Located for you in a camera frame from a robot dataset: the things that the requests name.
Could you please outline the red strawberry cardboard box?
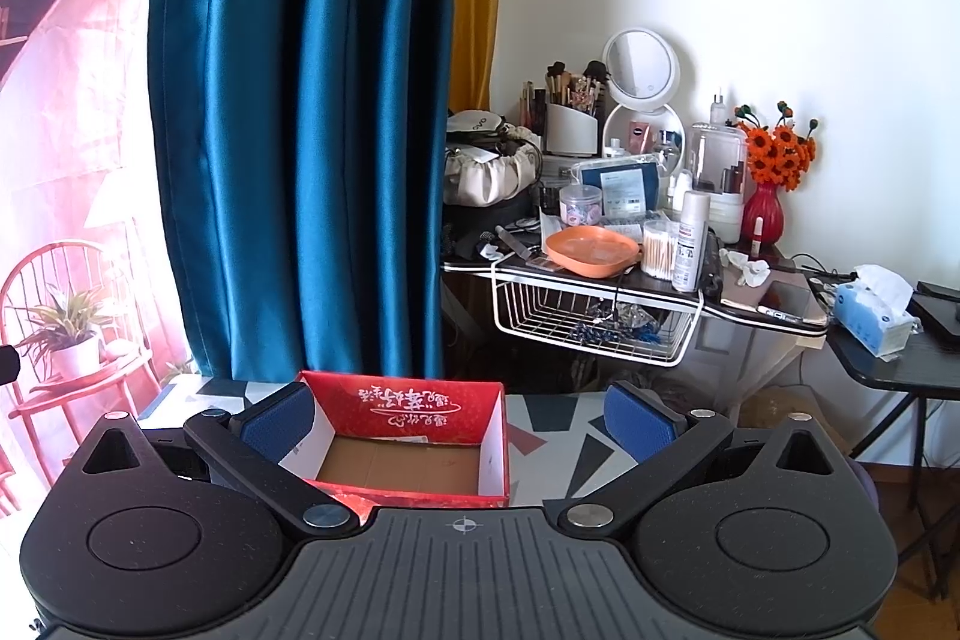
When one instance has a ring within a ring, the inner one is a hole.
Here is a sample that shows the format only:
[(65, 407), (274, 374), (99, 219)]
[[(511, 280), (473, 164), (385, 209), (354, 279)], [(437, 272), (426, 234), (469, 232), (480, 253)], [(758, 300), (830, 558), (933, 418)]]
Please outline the red strawberry cardboard box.
[(503, 509), (509, 500), (505, 390), (496, 381), (304, 372), (309, 395), (283, 431), (299, 442), (281, 468), (376, 507)]

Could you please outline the dark vanity table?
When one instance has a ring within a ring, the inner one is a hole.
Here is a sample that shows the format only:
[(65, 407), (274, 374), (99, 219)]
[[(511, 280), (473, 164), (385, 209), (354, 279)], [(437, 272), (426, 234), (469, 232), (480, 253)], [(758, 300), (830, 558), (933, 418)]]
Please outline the dark vanity table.
[(500, 380), (512, 393), (601, 390), (615, 377), (734, 416), (807, 349), (828, 319), (817, 301), (800, 323), (729, 307), (630, 268), (585, 280), (539, 252), (539, 232), (501, 232), (511, 214), (449, 208), (441, 229), (444, 359), (455, 378)]

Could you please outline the orange plastic plate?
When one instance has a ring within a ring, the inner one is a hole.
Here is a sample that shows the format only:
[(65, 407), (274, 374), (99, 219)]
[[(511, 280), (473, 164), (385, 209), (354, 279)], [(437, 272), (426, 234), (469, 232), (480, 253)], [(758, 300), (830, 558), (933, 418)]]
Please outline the orange plastic plate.
[(588, 280), (612, 278), (641, 257), (638, 242), (601, 226), (558, 230), (545, 241), (544, 252), (551, 263)]

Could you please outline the cotton swab box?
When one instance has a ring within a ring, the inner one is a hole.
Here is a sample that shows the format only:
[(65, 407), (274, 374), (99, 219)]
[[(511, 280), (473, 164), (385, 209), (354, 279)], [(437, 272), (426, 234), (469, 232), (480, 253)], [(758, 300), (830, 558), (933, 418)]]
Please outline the cotton swab box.
[(674, 278), (677, 232), (677, 224), (662, 214), (644, 221), (641, 269), (645, 275), (661, 281)]

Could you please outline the white spray bottle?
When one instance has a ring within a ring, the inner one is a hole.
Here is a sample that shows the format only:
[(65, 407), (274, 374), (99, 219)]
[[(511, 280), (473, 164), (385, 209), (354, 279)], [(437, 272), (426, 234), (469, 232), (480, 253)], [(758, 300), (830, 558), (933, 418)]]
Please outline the white spray bottle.
[(677, 247), (672, 275), (672, 286), (675, 291), (683, 294), (692, 294), (698, 289), (704, 242), (708, 232), (709, 202), (711, 197), (703, 191), (687, 191), (683, 198), (677, 224)]

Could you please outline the round clear jar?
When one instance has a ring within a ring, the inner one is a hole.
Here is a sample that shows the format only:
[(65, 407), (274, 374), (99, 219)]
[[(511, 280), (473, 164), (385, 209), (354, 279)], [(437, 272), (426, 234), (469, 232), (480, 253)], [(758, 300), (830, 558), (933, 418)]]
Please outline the round clear jar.
[(602, 190), (596, 185), (568, 184), (558, 191), (560, 220), (565, 226), (595, 226), (602, 218)]

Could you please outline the blue packaged box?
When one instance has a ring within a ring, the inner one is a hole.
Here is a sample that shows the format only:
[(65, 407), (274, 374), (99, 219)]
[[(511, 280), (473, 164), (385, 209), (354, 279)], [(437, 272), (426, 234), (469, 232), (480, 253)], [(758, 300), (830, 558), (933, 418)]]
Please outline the blue packaged box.
[(638, 154), (590, 159), (573, 166), (573, 179), (601, 190), (602, 214), (614, 220), (642, 218), (658, 208), (659, 158)]

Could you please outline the red flower vase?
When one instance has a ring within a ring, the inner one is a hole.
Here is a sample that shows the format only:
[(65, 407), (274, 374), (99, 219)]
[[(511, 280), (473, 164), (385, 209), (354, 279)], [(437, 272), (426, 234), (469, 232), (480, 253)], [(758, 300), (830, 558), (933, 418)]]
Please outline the red flower vase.
[(761, 247), (771, 247), (781, 239), (784, 230), (784, 213), (779, 201), (779, 187), (757, 184), (747, 203), (743, 205), (742, 240), (758, 242)]

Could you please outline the blue tissue pack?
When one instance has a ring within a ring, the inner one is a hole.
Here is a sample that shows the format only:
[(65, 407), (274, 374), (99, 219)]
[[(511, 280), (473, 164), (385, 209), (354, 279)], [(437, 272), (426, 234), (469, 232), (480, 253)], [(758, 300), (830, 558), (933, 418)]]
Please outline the blue tissue pack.
[(908, 312), (913, 289), (884, 266), (859, 265), (854, 273), (836, 288), (833, 317), (874, 357), (887, 360), (905, 349), (918, 326)]

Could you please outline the black folding side table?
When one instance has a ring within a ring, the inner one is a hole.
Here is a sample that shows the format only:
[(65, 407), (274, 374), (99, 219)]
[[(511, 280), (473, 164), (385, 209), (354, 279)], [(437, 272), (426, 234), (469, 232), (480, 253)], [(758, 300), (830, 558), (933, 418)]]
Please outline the black folding side table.
[(929, 598), (949, 596), (949, 576), (958, 564), (958, 503), (932, 521), (921, 505), (924, 445), (928, 404), (958, 401), (958, 291), (934, 283), (919, 283), (908, 310), (918, 317), (923, 331), (908, 339), (895, 359), (874, 357), (844, 326), (835, 325), (827, 341), (839, 364), (859, 385), (877, 392), (901, 393), (901, 399), (853, 447), (851, 456), (864, 455), (900, 417), (913, 409), (913, 458), (908, 481), (908, 509), (918, 516), (921, 534), (900, 552), (901, 564), (926, 551), (932, 565)]

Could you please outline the clear acrylic cosmetic organizer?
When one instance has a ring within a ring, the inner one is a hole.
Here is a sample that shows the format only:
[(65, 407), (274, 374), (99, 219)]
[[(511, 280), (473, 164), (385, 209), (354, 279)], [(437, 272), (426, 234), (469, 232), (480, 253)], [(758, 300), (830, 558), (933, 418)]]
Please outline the clear acrylic cosmetic organizer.
[(709, 195), (708, 226), (724, 245), (742, 234), (747, 136), (729, 125), (696, 124), (690, 146), (693, 188)]

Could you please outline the white brush holder cup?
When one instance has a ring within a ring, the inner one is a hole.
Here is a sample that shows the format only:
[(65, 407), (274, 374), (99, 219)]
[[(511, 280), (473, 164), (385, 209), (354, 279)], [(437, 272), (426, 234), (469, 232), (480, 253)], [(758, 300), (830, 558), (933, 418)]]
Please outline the white brush holder cup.
[(597, 149), (597, 119), (562, 104), (548, 104), (545, 151), (553, 156), (592, 158)]

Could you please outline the round white vanity mirror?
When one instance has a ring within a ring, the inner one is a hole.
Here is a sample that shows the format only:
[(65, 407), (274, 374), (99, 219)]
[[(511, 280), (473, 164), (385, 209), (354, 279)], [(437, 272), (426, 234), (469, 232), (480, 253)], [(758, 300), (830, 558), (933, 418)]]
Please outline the round white vanity mirror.
[(602, 149), (659, 152), (665, 174), (674, 174), (686, 152), (685, 127), (670, 105), (680, 86), (675, 50), (652, 29), (630, 28), (608, 39), (602, 60), (612, 104), (602, 128)]

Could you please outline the blue satin curtain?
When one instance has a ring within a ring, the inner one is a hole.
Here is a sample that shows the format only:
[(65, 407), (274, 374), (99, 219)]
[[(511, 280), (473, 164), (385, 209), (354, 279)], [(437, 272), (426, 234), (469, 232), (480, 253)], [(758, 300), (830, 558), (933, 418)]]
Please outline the blue satin curtain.
[(200, 370), (434, 377), (452, 0), (149, 0), (167, 255)]

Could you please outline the beige drawstring cosmetic bag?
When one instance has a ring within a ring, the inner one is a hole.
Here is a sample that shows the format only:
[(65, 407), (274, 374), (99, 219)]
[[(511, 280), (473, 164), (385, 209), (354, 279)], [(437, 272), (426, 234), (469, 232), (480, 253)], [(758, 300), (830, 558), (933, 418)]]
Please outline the beige drawstring cosmetic bag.
[(488, 110), (462, 110), (446, 122), (443, 202), (488, 208), (534, 185), (542, 169), (542, 142), (526, 127)]

